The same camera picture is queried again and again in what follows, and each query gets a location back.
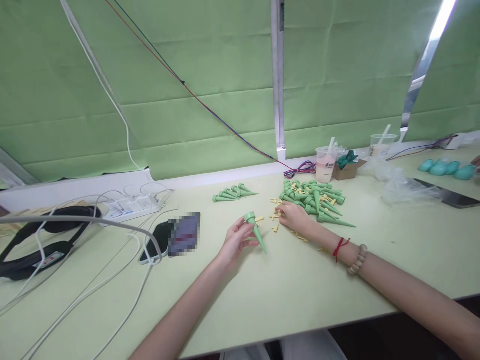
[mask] green fabric backdrop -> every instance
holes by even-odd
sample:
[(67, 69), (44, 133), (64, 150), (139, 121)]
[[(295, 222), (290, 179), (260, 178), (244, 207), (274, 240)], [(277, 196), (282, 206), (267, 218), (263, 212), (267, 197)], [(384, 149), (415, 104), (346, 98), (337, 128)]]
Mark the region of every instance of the green fabric backdrop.
[(480, 130), (480, 1), (457, 0), (413, 107), (407, 141)]
[(60, 1), (1, 1), (0, 44), (0, 147), (44, 182), (136, 169)]
[(288, 158), (335, 136), (370, 144), (399, 133), (412, 72), (441, 0), (295, 0), (285, 3), (284, 114)]
[[(190, 89), (276, 156), (268, 0), (119, 1)], [(70, 6), (154, 179), (270, 162), (205, 110), (104, 1)]]
[[(69, 5), (154, 179), (267, 163), (140, 44), (102, 0)], [(120, 1), (190, 89), (276, 155), (269, 0)], [(41, 181), (131, 171), (124, 123), (59, 0), (0, 3), (0, 146)]]

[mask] mobile phone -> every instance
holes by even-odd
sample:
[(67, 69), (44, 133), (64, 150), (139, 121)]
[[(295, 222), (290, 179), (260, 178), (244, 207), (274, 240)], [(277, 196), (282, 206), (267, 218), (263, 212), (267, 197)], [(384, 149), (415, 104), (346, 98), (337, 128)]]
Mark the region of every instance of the mobile phone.
[(200, 213), (193, 212), (182, 216), (173, 227), (168, 247), (168, 257), (185, 255), (197, 248), (200, 233)]
[(457, 192), (444, 189), (443, 187), (436, 186), (419, 179), (414, 178), (413, 180), (422, 184), (423, 186), (426, 186), (427, 188), (431, 188), (431, 187), (439, 188), (441, 190), (441, 195), (443, 197), (442, 203), (449, 205), (451, 207), (454, 207), (457, 209), (466, 209), (466, 208), (474, 208), (480, 205), (480, 201), (475, 200), (474, 198), (460, 195)]
[[(158, 260), (160, 256), (162, 258), (167, 256), (167, 254), (169, 253), (169, 244), (170, 244), (170, 239), (172, 237), (172, 232), (174, 230), (174, 227), (175, 227), (174, 220), (162, 222), (161, 224), (158, 224), (156, 226), (155, 231), (153, 232), (153, 237), (158, 242), (158, 246), (160, 247), (161, 254), (159, 255), (157, 253), (157, 249), (155, 249), (155, 245), (153, 241), (150, 239), (146, 245), (146, 249), (152, 260)], [(147, 264), (149, 262), (145, 251), (141, 253), (141, 256), (138, 259), (138, 262), (142, 265)]]

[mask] red string bracelet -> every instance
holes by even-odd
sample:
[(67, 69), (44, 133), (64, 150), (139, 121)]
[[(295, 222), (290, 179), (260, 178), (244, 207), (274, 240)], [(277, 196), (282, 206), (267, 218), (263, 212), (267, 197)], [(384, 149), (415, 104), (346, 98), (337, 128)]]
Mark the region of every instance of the red string bracelet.
[(335, 251), (333, 252), (333, 256), (335, 257), (335, 262), (336, 262), (336, 263), (339, 262), (339, 251), (340, 251), (340, 248), (341, 248), (342, 246), (347, 245), (347, 244), (350, 242), (350, 239), (348, 239), (348, 240), (346, 241), (346, 243), (344, 243), (344, 240), (345, 240), (345, 239), (344, 239), (343, 237), (340, 239), (340, 242), (338, 243), (338, 246), (336, 247)]

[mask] right hand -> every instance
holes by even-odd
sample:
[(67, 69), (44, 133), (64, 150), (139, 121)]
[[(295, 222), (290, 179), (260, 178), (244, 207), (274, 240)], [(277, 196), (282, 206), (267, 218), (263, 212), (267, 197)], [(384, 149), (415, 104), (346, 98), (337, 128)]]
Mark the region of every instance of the right hand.
[(277, 206), (275, 211), (281, 211), (280, 224), (289, 227), (296, 233), (309, 234), (309, 229), (315, 227), (317, 222), (313, 221), (301, 206), (292, 202), (284, 201)]

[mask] light green tabletop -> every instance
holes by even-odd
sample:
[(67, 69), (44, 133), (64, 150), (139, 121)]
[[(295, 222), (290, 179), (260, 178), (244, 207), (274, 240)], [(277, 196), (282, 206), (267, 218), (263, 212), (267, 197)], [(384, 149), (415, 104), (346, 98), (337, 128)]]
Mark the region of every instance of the light green tabletop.
[[(444, 152), (451, 160), (470, 161), (480, 148)], [(410, 176), (480, 198), (480, 186), (473, 181), (434, 179), (415, 170), (425, 158), (443, 156), (441, 153), (432, 151), (430, 155), (408, 156), (392, 163), (405, 168)], [(313, 178), (307, 174), (295, 177), (300, 182)], [(275, 208), (270, 198), (279, 197), (283, 181), (282, 174), (276, 174), (176, 191), (167, 207), (179, 205), (180, 209), (161, 216), (156, 223), (187, 212), (201, 212), (198, 249), (186, 256), (165, 258), (153, 268), (135, 312), (101, 358), (126, 359), (215, 257), (228, 227), (250, 211), (265, 217), (260, 230), (268, 254), (256, 248), (243, 258), (238, 274), (218, 292), (182, 357), (395, 312), (361, 278), (349, 276), (331, 255), (318, 252), (317, 246), (297, 239), (287, 228), (280, 226), (277, 234), (271, 230), (278, 220), (269, 218)], [(212, 195), (239, 182), (260, 195), (212, 202)], [(347, 196), (345, 204), (339, 206), (344, 220), (358, 227), (326, 224), (327, 228), (351, 238), (355, 244), (368, 245), (371, 252), (451, 298), (480, 294), (480, 207), (459, 210), (438, 204), (392, 209), (380, 198), (384, 184), (371, 177), (334, 181), (333, 186)], [(90, 228), (82, 245), (59, 272), (0, 316), (0, 358), (20, 359), (126, 242), (125, 230), (97, 225)], [(97, 282), (121, 268), (136, 247), (134, 242), (127, 245)], [(146, 271), (146, 265), (134, 261), (73, 311), (35, 359), (90, 359), (130, 310)], [(21, 286), (5, 285), (0, 285), (0, 304)]]

